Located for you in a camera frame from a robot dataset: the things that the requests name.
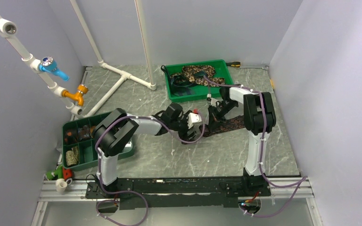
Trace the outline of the dark orange patterned tie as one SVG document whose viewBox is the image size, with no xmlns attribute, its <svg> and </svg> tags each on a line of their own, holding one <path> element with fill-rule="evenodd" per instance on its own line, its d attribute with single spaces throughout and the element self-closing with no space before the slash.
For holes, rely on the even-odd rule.
<svg viewBox="0 0 362 226">
<path fill-rule="evenodd" d="M 238 129 L 245 128 L 244 117 L 242 115 L 234 117 L 232 119 L 221 119 L 216 118 L 209 119 L 209 123 L 205 124 L 205 130 L 203 137 L 210 137 L 213 135 L 230 132 Z"/>
</svg>

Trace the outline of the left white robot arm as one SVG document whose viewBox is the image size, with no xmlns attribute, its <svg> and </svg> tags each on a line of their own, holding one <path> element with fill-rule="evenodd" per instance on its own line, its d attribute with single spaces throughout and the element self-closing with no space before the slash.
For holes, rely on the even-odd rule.
<svg viewBox="0 0 362 226">
<path fill-rule="evenodd" d="M 98 192 L 106 198 L 116 193 L 118 158 L 135 134 L 161 136 L 170 133 L 183 144 L 192 144 L 202 137 L 196 132 L 201 123 L 202 116 L 198 111 L 184 111 L 177 103 L 151 116 L 137 116 L 116 108 L 92 133 L 98 155 Z"/>
</svg>

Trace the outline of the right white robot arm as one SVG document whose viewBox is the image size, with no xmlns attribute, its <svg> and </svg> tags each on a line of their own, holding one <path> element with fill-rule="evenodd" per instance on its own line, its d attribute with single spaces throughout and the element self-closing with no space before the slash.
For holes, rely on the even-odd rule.
<svg viewBox="0 0 362 226">
<path fill-rule="evenodd" d="M 272 96 L 269 92 L 259 92 L 242 86 L 225 86 L 220 88 L 222 100 L 211 94 L 207 95 L 209 103 L 207 135 L 225 132 L 237 126 L 225 115 L 239 105 L 243 106 L 241 120 L 248 131 L 249 150 L 244 166 L 246 179 L 241 182 L 241 190 L 246 195 L 253 195 L 259 189 L 259 183 L 268 181 L 264 173 L 263 159 L 267 141 L 276 125 L 276 115 Z"/>
</svg>

